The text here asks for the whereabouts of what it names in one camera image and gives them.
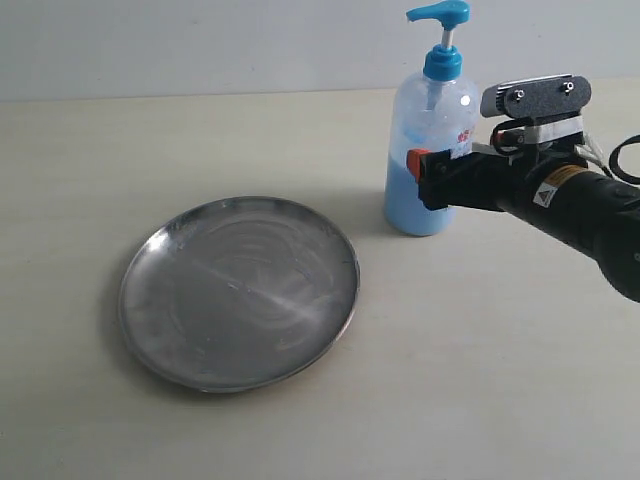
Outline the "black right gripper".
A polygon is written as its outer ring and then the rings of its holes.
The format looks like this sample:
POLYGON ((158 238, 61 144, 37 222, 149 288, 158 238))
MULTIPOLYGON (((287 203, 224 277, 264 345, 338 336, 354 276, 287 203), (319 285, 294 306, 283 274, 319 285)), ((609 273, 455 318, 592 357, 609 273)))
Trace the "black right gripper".
POLYGON ((575 153, 585 145, 577 133, 541 144, 526 144, 516 130, 500 132, 487 146, 475 147, 452 170, 452 151, 410 149, 406 167, 418 186, 418 199, 428 210, 465 207, 503 212, 524 198, 546 174, 586 161, 575 153))

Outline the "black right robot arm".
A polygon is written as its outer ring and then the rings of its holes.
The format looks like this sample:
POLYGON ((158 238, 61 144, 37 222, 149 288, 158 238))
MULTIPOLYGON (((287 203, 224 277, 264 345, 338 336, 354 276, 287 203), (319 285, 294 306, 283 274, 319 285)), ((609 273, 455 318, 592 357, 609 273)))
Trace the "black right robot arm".
POLYGON ((639 179, 617 151, 586 134, 525 144, 501 132, 456 157, 412 149, 406 165, 430 210, 508 213, 594 260, 609 284, 639 299, 639 179))

